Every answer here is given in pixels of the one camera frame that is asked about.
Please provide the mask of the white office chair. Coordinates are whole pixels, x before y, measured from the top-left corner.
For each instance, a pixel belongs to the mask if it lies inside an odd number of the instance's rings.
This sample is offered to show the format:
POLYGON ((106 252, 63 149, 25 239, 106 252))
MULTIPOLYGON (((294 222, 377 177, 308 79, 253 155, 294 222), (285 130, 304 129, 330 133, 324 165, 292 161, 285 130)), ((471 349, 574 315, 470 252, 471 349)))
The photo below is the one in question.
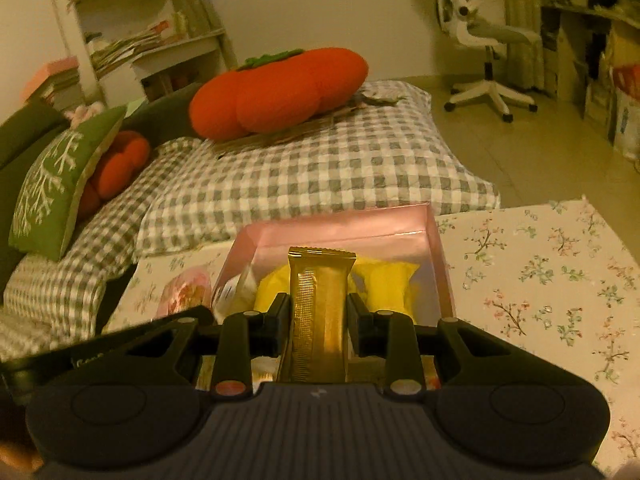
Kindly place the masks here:
POLYGON ((488 96, 501 114, 504 122, 513 122, 513 114, 506 100, 527 106, 536 113, 535 100, 525 93, 499 84, 494 75, 495 48, 500 44, 540 44, 541 38, 532 30, 486 21, 478 14, 486 0, 436 0, 437 21, 440 30, 461 47, 485 51, 484 78, 474 82, 462 82, 451 87, 450 99, 444 104, 446 112, 452 112, 458 104, 488 96))

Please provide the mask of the pink white snack packet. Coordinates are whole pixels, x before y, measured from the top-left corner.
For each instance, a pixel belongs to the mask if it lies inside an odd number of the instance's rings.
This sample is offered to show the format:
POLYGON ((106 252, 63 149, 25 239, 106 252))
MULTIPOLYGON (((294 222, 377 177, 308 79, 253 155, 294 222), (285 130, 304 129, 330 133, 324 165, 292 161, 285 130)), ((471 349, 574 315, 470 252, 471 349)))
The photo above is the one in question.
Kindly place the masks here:
POLYGON ((213 302, 213 284, 206 266, 192 266, 164 287, 156 317, 173 315, 194 307, 210 308, 213 302))

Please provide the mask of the pink silver storage box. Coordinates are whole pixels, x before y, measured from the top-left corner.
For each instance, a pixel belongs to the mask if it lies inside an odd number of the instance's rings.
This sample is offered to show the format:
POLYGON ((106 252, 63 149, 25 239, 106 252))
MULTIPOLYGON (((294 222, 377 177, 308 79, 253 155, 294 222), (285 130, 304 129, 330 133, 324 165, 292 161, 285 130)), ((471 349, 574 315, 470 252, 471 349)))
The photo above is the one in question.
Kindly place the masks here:
POLYGON ((444 248, 428 203, 252 223, 235 237, 214 295, 218 296, 228 281, 248 266, 256 280, 283 266, 292 246, 339 249, 360 258, 416 263, 419 269, 411 280, 416 286, 416 324, 434 326, 440 318, 456 315, 444 248))

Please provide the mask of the large red tomato cushion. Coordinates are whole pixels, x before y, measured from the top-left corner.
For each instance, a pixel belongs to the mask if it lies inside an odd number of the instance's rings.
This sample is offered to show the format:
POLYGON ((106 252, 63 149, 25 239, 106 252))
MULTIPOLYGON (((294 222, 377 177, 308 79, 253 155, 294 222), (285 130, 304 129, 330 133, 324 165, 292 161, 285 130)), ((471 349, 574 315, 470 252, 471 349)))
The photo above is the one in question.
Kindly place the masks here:
POLYGON ((280 132, 344 106, 368 75, 367 61, 346 48, 248 58, 198 89, 190 123, 198 136, 218 142, 280 132))

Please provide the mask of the floral tablecloth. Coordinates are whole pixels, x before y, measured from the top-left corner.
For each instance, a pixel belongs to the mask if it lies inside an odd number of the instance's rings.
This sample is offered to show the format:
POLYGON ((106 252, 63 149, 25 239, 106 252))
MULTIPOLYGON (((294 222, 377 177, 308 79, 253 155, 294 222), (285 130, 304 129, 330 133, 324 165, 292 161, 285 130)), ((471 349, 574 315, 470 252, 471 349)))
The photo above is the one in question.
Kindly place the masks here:
MULTIPOLYGON (((637 478, 639 268, 615 232, 588 200, 435 219, 454 317, 595 385, 611 419, 594 464, 637 478)), ((233 243, 140 260, 106 329, 154 320, 166 284, 192 266, 206 266, 214 299, 233 243)))

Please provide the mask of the wooden shelf unit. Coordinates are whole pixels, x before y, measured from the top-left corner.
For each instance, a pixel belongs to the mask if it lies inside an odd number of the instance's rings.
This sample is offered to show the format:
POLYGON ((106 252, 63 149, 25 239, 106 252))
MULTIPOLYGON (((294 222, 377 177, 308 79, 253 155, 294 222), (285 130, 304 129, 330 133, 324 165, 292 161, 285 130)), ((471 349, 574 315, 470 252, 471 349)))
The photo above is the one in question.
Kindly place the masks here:
POLYGON ((612 139, 613 70, 639 62, 639 0, 541 0, 540 30, 544 90, 612 139))

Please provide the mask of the large yellow snack packet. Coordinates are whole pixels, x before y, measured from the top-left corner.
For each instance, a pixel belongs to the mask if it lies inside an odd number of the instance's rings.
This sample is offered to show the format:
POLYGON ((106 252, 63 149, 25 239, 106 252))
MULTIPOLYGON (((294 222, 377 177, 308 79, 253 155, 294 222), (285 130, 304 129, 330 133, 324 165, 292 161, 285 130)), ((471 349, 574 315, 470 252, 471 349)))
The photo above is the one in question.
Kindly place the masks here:
MULTIPOLYGON (((413 275, 419 270, 416 263, 385 261, 357 257, 349 273, 348 291, 358 292, 371 312, 391 310, 408 315, 416 320, 416 296, 418 286, 411 284, 413 275)), ((254 309, 267 312, 279 292, 290 292, 291 269, 288 264, 280 266, 263 278, 256 292, 254 309)))

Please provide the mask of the white printed sack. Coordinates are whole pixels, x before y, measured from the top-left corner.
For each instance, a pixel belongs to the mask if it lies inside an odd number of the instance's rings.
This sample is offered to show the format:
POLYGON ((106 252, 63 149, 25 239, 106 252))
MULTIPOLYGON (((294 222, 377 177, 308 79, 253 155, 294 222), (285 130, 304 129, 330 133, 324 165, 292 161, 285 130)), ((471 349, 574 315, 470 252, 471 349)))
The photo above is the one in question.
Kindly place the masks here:
POLYGON ((614 148, 626 159, 638 160, 640 152, 639 101, 623 90, 616 90, 614 148))

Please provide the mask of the dark green sofa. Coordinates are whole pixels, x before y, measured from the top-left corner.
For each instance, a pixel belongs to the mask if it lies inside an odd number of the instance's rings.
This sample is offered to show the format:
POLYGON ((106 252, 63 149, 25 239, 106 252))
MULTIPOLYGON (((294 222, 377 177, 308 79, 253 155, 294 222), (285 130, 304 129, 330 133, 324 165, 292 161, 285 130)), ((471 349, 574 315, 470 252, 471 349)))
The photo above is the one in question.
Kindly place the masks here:
MULTIPOLYGON (((189 104, 200 88, 197 82, 141 105, 124 119, 122 128, 142 134, 152 148, 182 136, 194 136, 189 104)), ((24 177, 40 152, 70 126, 61 112, 48 104, 27 104, 1 125, 1 285, 23 259, 9 246, 9 230, 24 177)))

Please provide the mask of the gold foil snack packet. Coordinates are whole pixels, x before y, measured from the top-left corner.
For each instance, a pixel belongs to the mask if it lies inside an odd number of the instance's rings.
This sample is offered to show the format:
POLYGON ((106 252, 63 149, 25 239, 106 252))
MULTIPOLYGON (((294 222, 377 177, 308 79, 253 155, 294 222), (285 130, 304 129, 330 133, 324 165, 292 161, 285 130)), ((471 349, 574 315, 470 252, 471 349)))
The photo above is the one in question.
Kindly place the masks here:
POLYGON ((292 247, 292 321, 281 382, 340 384, 347 378, 345 301, 353 252, 292 247))

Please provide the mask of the white triangular snack packet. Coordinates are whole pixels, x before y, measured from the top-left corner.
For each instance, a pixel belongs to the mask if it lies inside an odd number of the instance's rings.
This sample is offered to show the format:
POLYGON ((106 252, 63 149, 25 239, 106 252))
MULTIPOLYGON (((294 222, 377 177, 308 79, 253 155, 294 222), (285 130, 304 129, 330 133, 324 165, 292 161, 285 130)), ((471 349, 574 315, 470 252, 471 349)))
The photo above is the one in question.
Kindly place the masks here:
POLYGON ((235 313, 254 309, 257 295, 257 283, 252 266, 226 281, 215 292, 213 312, 216 322, 221 325, 226 318, 235 313))

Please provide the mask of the small red tomato cushion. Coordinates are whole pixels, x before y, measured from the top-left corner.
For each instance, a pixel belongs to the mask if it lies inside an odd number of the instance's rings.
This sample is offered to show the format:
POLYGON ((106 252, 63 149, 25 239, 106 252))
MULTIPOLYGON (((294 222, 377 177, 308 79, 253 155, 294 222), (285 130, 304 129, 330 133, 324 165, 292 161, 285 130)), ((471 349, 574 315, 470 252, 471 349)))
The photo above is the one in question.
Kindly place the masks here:
POLYGON ((93 216, 134 182, 151 155, 148 140, 134 130, 122 130, 101 157, 82 193, 77 221, 93 216))

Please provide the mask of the green snowflake pillow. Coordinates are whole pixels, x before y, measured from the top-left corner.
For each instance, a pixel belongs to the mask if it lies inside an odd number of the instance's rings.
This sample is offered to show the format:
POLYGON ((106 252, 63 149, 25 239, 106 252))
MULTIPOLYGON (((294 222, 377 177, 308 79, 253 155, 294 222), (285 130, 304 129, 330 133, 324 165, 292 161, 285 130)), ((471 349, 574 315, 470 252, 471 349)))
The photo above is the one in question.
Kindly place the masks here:
POLYGON ((70 244, 86 183, 113 143, 126 107, 110 108, 59 133, 27 171, 18 193, 9 246, 61 260, 70 244))

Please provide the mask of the white bookshelf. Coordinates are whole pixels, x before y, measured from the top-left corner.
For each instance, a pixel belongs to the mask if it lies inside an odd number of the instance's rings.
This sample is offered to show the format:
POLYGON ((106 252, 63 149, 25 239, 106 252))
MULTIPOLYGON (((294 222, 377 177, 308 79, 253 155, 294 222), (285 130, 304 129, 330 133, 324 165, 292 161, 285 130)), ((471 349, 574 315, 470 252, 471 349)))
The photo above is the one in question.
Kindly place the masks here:
POLYGON ((155 99, 236 65, 210 0, 51 0, 89 101, 155 99))

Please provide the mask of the red printed bag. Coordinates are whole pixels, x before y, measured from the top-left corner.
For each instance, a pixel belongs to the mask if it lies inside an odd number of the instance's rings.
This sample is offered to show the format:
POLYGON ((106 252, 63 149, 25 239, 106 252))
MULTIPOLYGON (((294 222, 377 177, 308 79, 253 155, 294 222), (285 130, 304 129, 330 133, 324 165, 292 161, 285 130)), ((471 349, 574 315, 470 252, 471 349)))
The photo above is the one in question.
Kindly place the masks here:
POLYGON ((640 100, 640 65, 628 64, 614 67, 612 70, 614 86, 627 96, 640 100))

